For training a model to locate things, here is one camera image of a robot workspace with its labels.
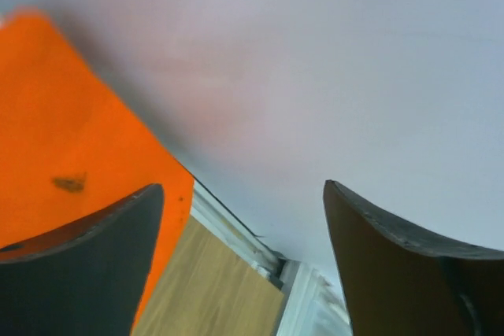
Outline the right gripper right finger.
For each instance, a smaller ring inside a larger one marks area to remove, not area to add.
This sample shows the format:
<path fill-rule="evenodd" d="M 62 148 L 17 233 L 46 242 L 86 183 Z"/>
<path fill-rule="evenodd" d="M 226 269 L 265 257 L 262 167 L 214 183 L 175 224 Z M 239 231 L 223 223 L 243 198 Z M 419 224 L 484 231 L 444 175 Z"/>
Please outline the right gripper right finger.
<path fill-rule="evenodd" d="M 333 180 L 324 210 L 354 335 L 501 335 L 503 252 L 436 234 Z"/>

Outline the orange t-shirt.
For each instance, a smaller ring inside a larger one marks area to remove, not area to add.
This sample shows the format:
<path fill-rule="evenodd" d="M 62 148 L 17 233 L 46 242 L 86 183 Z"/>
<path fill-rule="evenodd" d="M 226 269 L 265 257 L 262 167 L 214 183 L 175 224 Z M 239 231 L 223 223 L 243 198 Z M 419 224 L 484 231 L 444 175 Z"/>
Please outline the orange t-shirt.
<path fill-rule="evenodd" d="M 1 244 L 92 214 L 151 183 L 165 204 L 145 308 L 189 218 L 192 175 L 87 67 L 50 19 L 1 25 Z"/>

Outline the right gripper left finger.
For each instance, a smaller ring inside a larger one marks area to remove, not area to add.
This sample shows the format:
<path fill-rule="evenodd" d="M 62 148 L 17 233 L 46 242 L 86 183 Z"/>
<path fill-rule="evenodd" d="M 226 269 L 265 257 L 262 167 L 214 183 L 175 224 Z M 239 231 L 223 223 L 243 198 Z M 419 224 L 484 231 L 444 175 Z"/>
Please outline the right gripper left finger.
<path fill-rule="evenodd" d="M 164 191 L 150 184 L 1 250 L 3 335 L 129 335 L 150 273 Z"/>

